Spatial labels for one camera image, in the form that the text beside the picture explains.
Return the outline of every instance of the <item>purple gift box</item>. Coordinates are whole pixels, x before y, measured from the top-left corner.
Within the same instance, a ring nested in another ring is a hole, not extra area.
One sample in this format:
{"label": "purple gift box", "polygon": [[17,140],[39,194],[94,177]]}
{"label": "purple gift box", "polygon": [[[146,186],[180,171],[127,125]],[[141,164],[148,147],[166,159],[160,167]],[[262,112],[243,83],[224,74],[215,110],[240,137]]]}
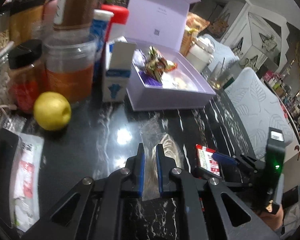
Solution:
{"label": "purple gift box", "polygon": [[189,5],[200,0],[130,0],[125,37],[147,53],[153,45],[162,55],[178,63],[178,69],[198,91],[146,86],[132,64],[127,93],[134,111],[203,108],[215,95],[201,74],[179,53]]}

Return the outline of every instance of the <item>yellow apple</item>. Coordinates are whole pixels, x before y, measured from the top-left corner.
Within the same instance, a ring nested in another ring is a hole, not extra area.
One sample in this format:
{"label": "yellow apple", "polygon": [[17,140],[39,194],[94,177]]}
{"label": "yellow apple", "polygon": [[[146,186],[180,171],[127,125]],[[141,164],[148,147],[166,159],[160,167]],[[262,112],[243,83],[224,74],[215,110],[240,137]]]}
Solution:
{"label": "yellow apple", "polygon": [[56,92],[42,93],[34,103],[34,119],[45,130],[56,131],[64,128],[71,118],[68,100]]}

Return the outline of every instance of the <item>orange label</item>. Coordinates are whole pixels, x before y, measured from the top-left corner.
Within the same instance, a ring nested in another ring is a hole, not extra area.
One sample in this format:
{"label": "orange label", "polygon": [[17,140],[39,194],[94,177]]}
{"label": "orange label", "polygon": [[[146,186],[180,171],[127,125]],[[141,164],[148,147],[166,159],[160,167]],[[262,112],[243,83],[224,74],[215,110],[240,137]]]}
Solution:
{"label": "orange label", "polygon": [[93,65],[68,73],[56,73],[47,69],[49,89],[63,95],[69,103],[81,101],[91,94]]}

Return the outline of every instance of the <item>red and white package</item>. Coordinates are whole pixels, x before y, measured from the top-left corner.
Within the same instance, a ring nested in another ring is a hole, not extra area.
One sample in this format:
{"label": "red and white package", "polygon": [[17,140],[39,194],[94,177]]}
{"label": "red and white package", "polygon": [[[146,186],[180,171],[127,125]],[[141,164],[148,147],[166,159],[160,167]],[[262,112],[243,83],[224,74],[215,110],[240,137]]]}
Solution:
{"label": "red and white package", "polygon": [[219,164],[212,158],[212,154],[215,152],[215,150],[203,147],[199,144],[197,144],[195,147],[197,149],[199,166],[217,176],[220,176]]}
{"label": "red and white package", "polygon": [[14,188],[16,226],[26,232],[40,218],[38,178],[44,140],[18,133],[22,139],[22,157]]}

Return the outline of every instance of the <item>metal screw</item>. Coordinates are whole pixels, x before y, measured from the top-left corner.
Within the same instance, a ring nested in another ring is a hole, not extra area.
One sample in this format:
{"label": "metal screw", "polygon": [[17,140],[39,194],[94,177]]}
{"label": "metal screw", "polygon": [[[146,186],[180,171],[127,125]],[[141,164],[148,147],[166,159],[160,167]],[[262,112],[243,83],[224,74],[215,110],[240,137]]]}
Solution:
{"label": "metal screw", "polygon": [[178,174],[180,174],[181,172],[182,172],[182,170],[181,170],[180,168],[173,168],[173,169],[172,169],[172,173],[173,173],[173,174],[178,175]]}
{"label": "metal screw", "polygon": [[82,183],[83,183],[84,185],[90,185],[90,184],[92,183],[92,179],[89,178],[89,177],[86,177],[86,178],[84,178],[84,179],[82,180]]}
{"label": "metal screw", "polygon": [[210,178],[209,182],[212,185],[218,185],[219,184],[219,180],[217,178]]}
{"label": "metal screw", "polygon": [[120,172],[121,172],[122,174],[129,174],[129,173],[130,173],[130,170],[129,170],[128,168],[122,168],[122,169],[120,169]]}

